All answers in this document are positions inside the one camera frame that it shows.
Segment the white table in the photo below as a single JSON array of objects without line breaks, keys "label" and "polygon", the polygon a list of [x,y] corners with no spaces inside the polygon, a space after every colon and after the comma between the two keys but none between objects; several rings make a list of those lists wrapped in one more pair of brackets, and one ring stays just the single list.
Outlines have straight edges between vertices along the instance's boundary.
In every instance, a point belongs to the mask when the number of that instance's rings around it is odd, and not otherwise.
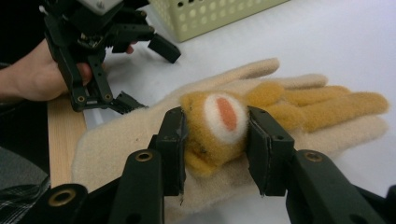
[{"label": "white table", "polygon": [[[146,7],[150,23],[172,37]],[[274,77],[306,73],[328,76],[330,84],[376,91],[396,105],[396,2],[392,0],[291,0],[183,43],[175,64],[147,48],[132,55],[108,55],[108,80],[115,96],[126,91],[153,105],[176,88],[261,59],[277,57]],[[111,110],[84,112],[88,129],[118,116]],[[385,196],[396,184],[396,112],[382,116],[389,131],[334,159],[355,185]],[[284,198],[257,193],[189,217],[183,223],[289,223]]]}]

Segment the yellow plush toy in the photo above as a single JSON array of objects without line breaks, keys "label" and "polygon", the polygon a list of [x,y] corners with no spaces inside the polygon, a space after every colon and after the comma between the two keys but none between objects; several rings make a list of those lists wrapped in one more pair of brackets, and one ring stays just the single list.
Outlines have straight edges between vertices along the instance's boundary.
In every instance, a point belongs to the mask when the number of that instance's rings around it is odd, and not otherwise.
[{"label": "yellow plush toy", "polygon": [[287,131],[312,133],[349,119],[384,113],[387,100],[374,92],[350,92],[341,86],[285,89],[263,82],[245,95],[227,91],[198,91],[181,97],[189,137],[185,161],[197,176],[208,177],[221,165],[243,154],[248,107],[269,112]]}]

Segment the gray fabric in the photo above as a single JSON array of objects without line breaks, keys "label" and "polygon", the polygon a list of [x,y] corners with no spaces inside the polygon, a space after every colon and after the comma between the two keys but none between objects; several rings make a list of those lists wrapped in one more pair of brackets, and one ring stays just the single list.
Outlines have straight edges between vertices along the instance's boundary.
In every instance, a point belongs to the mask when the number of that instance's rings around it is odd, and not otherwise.
[{"label": "gray fabric", "polygon": [[0,189],[40,184],[47,174],[25,158],[0,147]]}]

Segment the green plastic basket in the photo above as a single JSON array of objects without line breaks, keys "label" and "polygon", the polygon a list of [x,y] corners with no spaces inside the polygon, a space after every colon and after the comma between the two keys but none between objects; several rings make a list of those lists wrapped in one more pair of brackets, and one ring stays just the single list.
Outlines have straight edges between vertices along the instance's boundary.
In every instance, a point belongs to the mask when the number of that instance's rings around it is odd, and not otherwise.
[{"label": "green plastic basket", "polygon": [[180,42],[289,0],[148,0]]}]

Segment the plush toy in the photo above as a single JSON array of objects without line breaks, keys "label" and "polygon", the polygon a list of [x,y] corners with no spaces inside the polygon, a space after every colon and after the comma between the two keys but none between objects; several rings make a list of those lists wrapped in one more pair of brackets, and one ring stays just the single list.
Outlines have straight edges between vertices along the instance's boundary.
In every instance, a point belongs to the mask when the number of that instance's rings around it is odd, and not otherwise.
[{"label": "plush toy", "polygon": [[241,156],[248,134],[248,105],[274,117],[287,131],[312,133],[349,119],[387,111],[387,100],[374,92],[350,92],[341,86],[297,90],[268,81],[246,95],[198,91],[181,97],[187,117],[187,166],[197,176],[211,176]]},{"label": "plush toy", "polygon": [[296,149],[328,155],[386,131],[387,123],[376,115],[388,108],[382,96],[326,87],[323,75],[264,77],[277,68],[277,59],[235,68],[186,85],[150,108],[136,109],[86,132],[78,142],[72,181],[92,191],[119,177],[126,158],[147,148],[166,111],[180,105],[190,132],[185,148],[187,178],[183,204],[178,197],[165,197],[166,223],[235,195],[257,193],[243,156],[247,105],[276,117],[294,138]]}]

